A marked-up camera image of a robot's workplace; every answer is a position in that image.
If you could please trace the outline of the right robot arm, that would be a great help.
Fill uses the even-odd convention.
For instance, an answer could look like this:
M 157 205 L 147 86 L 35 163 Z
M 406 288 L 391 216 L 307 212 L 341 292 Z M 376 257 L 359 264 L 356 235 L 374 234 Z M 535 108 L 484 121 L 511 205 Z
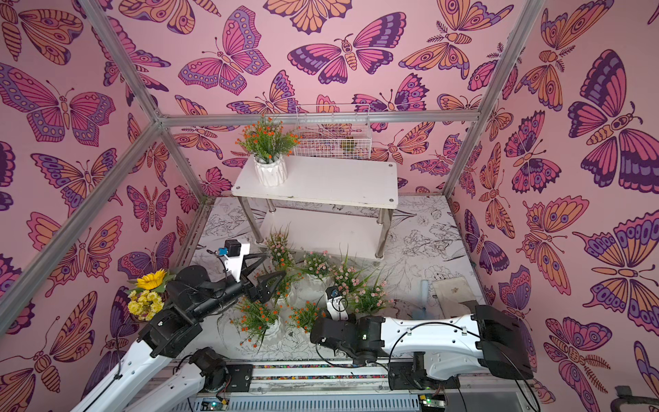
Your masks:
M 470 314 L 441 320 L 321 317 L 312 327 L 310 341 L 317 348 L 343 352 L 355 367 L 419 354 L 422 379 L 447 381 L 485 372 L 509 380 L 534 377 L 521 324 L 485 305 L 477 305 Z

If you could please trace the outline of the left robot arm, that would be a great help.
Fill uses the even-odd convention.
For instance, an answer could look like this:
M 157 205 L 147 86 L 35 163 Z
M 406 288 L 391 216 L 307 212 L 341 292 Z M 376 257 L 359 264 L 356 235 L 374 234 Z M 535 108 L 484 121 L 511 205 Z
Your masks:
M 226 277 L 217 282 L 200 265 L 182 269 L 166 285 L 168 303 L 139 331 L 118 365 L 74 409 L 169 411 L 200 391 L 227 389 L 232 380 L 227 361 L 206 347 L 196 350 L 166 382 L 145 395 L 140 393 L 201 334 L 204 319 L 226 312 L 243 297 L 261 304 L 270 300 L 286 273 L 267 273 L 253 283 L 248 276 L 265 259 L 263 253 L 230 257 Z

